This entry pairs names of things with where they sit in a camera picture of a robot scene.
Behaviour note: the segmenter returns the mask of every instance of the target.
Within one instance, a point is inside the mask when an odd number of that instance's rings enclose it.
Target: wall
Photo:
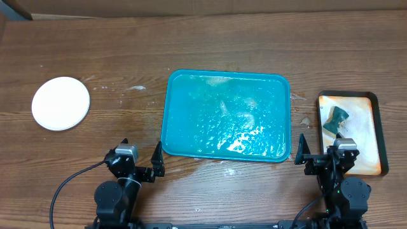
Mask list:
[[[4,0],[29,13],[141,17],[298,11],[407,10],[407,0]]]

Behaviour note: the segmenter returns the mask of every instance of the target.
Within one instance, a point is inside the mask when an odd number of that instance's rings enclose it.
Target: sponge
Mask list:
[[[324,124],[324,128],[333,133],[338,133],[338,128],[341,122],[345,121],[349,117],[349,114],[346,113],[343,109],[335,106],[333,108],[332,117]]]

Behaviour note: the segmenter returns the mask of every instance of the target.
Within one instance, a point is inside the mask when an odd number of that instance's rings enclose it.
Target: wooden table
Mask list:
[[[293,151],[284,163],[165,155],[165,177],[144,184],[137,200],[135,215],[145,222],[293,219],[320,195],[316,178],[293,163],[302,132],[319,153],[318,93],[360,90],[379,98],[390,163],[385,177],[364,177],[373,189],[364,219],[369,228],[407,228],[407,11],[7,22],[0,47],[0,227],[49,228],[58,185],[124,137],[139,147],[137,164],[149,166],[167,80],[177,69],[279,73],[306,100],[292,100]],[[80,79],[92,105],[77,127],[50,132],[34,121],[31,100],[58,76]],[[135,85],[146,89],[126,91]],[[300,125],[306,116],[311,128]],[[93,193],[112,179],[103,166],[68,183],[56,202],[56,228],[89,225]]]

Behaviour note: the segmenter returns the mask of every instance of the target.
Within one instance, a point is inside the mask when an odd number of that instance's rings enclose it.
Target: white plate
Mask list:
[[[48,130],[67,130],[86,116],[89,92],[79,80],[58,77],[44,83],[32,99],[34,119]]]

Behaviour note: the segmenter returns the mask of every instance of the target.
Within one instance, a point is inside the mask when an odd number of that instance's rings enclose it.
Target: water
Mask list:
[[[165,133],[170,149],[243,160],[286,152],[289,97],[279,80],[180,75],[171,87]]]

